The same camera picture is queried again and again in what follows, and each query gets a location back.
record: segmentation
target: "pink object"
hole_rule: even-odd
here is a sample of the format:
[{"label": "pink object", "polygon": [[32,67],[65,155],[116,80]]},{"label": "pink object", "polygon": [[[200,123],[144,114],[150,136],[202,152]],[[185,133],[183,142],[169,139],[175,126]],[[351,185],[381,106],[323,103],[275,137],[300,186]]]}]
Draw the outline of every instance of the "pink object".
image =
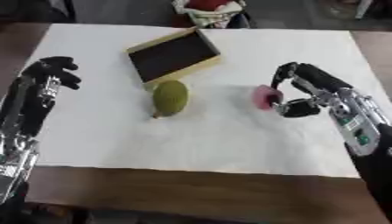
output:
[{"label": "pink object", "polygon": [[280,101],[284,98],[284,95],[279,90],[266,85],[261,85],[253,92],[252,101],[259,109],[272,109],[268,101],[268,97],[271,95],[276,95]]}]

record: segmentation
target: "white paper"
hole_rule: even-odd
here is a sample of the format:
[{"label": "white paper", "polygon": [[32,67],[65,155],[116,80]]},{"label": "white paper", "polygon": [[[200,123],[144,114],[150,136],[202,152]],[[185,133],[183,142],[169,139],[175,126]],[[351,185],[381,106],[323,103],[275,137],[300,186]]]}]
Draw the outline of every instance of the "white paper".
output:
[{"label": "white paper", "polygon": [[[39,139],[39,165],[358,177],[326,111],[286,119],[251,103],[277,67],[312,63],[391,104],[347,31],[205,30],[221,62],[182,79],[191,100],[173,117],[153,119],[125,50],[174,28],[55,24],[30,62],[75,58],[81,88],[62,88]],[[302,96],[290,85],[286,99]]]}]

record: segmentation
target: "metallic robotic hand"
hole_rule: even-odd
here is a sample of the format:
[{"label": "metallic robotic hand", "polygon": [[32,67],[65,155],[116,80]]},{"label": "metallic robotic hand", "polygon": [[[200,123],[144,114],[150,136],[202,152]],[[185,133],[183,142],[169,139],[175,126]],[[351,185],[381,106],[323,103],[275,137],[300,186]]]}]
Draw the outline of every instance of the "metallic robotic hand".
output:
[{"label": "metallic robotic hand", "polygon": [[[0,108],[0,205],[25,197],[26,180],[39,155],[34,137],[53,108],[60,86],[79,88],[81,79],[66,71],[77,68],[68,57],[40,59],[10,85]],[[15,211],[9,206],[5,210]]]},{"label": "metallic robotic hand", "polygon": [[[282,102],[277,87],[284,80],[310,98]],[[355,167],[392,221],[392,127],[372,98],[313,65],[295,62],[280,66],[269,88],[266,102],[282,116],[311,116],[329,108]]]}]

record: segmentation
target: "green fruit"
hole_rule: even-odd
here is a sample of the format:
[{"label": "green fruit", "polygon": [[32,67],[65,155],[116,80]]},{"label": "green fruit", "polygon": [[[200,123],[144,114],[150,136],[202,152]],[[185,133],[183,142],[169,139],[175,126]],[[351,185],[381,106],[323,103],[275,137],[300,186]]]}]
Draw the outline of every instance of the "green fruit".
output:
[{"label": "green fruit", "polygon": [[186,106],[188,90],[182,82],[168,80],[159,84],[152,98],[157,109],[154,117],[173,116]]}]

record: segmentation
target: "table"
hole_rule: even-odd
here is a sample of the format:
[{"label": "table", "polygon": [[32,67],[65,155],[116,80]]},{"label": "table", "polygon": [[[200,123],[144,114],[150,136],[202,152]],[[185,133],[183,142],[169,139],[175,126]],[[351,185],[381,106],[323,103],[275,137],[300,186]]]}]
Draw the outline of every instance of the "table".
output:
[{"label": "table", "polygon": [[[28,58],[46,28],[45,24],[16,24],[0,32],[1,40],[8,39],[2,44],[18,42],[17,37],[27,37],[32,43],[21,54],[1,52],[2,59],[11,55],[16,61],[10,63],[13,69],[2,71],[4,85],[12,78],[6,74],[20,70],[20,61]],[[353,36],[359,46],[368,46],[366,42],[380,36],[391,38],[386,33],[356,32]],[[388,65],[372,63],[373,51],[379,50],[376,47],[361,50],[379,75]],[[387,75],[379,78],[384,84],[389,80]],[[59,205],[278,223],[387,223],[363,182],[355,178],[36,167],[30,182],[29,201]]]}]

